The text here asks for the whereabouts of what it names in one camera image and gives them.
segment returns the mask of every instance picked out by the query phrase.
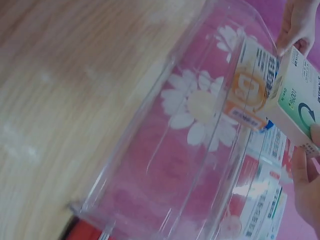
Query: pink fabric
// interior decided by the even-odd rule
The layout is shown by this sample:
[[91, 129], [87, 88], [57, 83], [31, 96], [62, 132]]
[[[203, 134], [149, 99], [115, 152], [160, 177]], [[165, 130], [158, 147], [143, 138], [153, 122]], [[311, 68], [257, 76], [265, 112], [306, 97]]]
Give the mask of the pink fabric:
[[[249, 2], [261, 13], [275, 37], [283, 2]], [[236, 134], [239, 126], [222, 118], [212, 140], [215, 145], [210, 145], [207, 154], [213, 131], [210, 124], [191, 119], [184, 122], [185, 126], [176, 126], [173, 118], [189, 114], [188, 97], [192, 93], [203, 91], [208, 97], [217, 92], [221, 77], [230, 71], [231, 51], [241, 31], [272, 51], [272, 42], [261, 25], [253, 21], [252, 12], [246, 12], [242, 3], [239, 7], [244, 12], [218, 5], [205, 20], [155, 98], [117, 172], [107, 180], [96, 207], [99, 214], [108, 216], [111, 226], [115, 224], [113, 233], [132, 239], [162, 239], [176, 227], [174, 239], [202, 239], [219, 186], [230, 177], [232, 165], [228, 159], [233, 141], [228, 136]], [[315, 58], [317, 49], [316, 44], [310, 58]], [[179, 96], [181, 102], [176, 105]], [[315, 239], [295, 212], [290, 186], [285, 186], [285, 190], [289, 197], [278, 239]]]

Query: clear plastic container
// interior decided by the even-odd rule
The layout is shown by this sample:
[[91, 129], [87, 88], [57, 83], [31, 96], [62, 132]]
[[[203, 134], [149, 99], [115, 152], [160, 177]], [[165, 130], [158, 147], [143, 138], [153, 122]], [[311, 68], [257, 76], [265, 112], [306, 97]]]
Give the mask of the clear plastic container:
[[207, 0], [76, 215], [117, 240], [224, 239], [251, 130], [222, 112], [246, 37], [275, 52], [254, 8]]

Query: white flower pattern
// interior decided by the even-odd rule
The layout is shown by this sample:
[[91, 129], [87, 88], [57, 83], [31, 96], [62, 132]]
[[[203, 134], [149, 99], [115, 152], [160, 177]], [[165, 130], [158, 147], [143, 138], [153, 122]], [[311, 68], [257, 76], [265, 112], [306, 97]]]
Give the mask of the white flower pattern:
[[[213, 82], [207, 71], [201, 71], [197, 79], [196, 75], [186, 69], [182, 76], [172, 74], [168, 82], [173, 89], [165, 89], [161, 92], [163, 98], [162, 107], [164, 113], [170, 116], [169, 126], [172, 129], [189, 128], [187, 143], [192, 146], [201, 143], [209, 143], [214, 125], [209, 124], [214, 118], [214, 103], [223, 83], [220, 76]], [[218, 149], [219, 142], [230, 147], [236, 136], [233, 125], [238, 122], [226, 115], [221, 116], [216, 133], [209, 151]]]
[[[228, 53], [226, 61], [229, 63], [231, 59], [231, 53], [236, 46], [237, 40], [239, 36], [241, 36], [241, 34], [243, 34], [244, 32], [241, 28], [237, 28], [236, 30], [234, 30], [229, 25], [226, 25], [225, 27], [220, 27], [218, 29], [218, 32], [222, 37], [219, 35], [215, 36], [215, 38], [218, 40], [216, 46], [222, 51]], [[257, 41], [257, 38], [255, 36], [250, 35], [249, 37]]]

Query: wood grain surface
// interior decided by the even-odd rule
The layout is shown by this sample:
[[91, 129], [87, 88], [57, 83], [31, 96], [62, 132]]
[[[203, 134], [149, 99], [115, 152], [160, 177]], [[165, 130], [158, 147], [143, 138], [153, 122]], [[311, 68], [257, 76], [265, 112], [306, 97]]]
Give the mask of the wood grain surface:
[[0, 240], [56, 240], [203, 0], [0, 1]]

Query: red object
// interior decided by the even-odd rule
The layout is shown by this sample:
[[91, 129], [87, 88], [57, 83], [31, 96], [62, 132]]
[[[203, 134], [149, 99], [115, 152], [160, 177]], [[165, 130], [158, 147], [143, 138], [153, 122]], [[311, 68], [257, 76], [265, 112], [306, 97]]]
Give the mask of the red object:
[[98, 240], [102, 232], [97, 230], [92, 225], [79, 220], [77, 224], [71, 229], [65, 240]]

